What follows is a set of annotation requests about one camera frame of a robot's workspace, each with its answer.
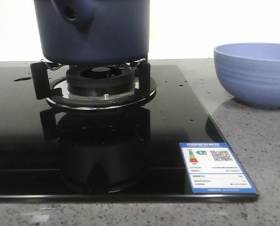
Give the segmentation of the black glass gas cooktop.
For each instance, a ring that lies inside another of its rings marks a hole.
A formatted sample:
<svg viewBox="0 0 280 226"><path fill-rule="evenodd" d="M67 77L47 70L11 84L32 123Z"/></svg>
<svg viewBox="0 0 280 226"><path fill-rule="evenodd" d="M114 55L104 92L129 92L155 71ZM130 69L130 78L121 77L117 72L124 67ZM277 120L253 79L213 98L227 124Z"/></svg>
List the black glass gas cooktop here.
<svg viewBox="0 0 280 226"><path fill-rule="evenodd" d="M195 194L180 143L225 142L175 65L145 106L80 115L37 100L27 67L0 67L0 202L249 202Z"/></svg>

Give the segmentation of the blue energy label sticker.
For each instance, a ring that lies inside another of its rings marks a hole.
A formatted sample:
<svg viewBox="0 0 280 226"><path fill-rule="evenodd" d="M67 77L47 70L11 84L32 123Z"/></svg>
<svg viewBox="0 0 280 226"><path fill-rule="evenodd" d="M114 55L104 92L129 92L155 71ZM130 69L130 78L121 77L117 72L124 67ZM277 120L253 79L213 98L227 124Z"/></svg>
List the blue energy label sticker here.
<svg viewBox="0 0 280 226"><path fill-rule="evenodd" d="M257 189L227 143L179 145L195 194L257 194Z"/></svg>

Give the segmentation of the dark blue cooking pot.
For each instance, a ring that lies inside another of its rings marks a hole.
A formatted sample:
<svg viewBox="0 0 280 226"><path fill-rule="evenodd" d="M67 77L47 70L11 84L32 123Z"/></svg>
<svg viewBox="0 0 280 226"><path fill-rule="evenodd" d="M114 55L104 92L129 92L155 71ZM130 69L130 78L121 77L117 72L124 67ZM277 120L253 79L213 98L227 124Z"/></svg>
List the dark blue cooking pot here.
<svg viewBox="0 0 280 226"><path fill-rule="evenodd" d="M34 7L49 61L112 65L148 55L148 0L36 0Z"/></svg>

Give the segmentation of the light blue plastic bowl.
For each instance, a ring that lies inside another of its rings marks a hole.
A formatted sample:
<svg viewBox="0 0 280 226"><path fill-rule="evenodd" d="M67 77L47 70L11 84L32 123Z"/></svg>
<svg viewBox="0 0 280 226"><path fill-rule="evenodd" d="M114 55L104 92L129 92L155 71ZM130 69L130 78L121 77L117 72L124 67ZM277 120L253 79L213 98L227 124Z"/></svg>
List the light blue plastic bowl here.
<svg viewBox="0 0 280 226"><path fill-rule="evenodd" d="M231 43L214 48L223 88L240 102L280 108L280 43Z"/></svg>

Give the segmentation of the black metal pot support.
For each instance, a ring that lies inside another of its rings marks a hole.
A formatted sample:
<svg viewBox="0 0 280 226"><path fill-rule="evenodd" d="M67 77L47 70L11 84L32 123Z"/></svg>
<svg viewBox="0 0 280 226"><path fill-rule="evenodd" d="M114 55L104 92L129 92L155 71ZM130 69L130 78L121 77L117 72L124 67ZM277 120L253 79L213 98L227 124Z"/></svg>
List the black metal pot support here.
<svg viewBox="0 0 280 226"><path fill-rule="evenodd" d="M120 94L104 94L103 96L93 97L76 95L69 92L66 74L64 77L54 81L49 80L48 71L59 69L61 64L46 62L44 60L33 63L30 67L36 98L38 100L45 99L51 107L62 112L112 110L144 105L150 102L156 95L156 82L151 77L151 65L144 58L131 62L130 64L120 65L126 65L133 70L135 73L135 86L131 90ZM107 65L88 66L103 67Z"/></svg>

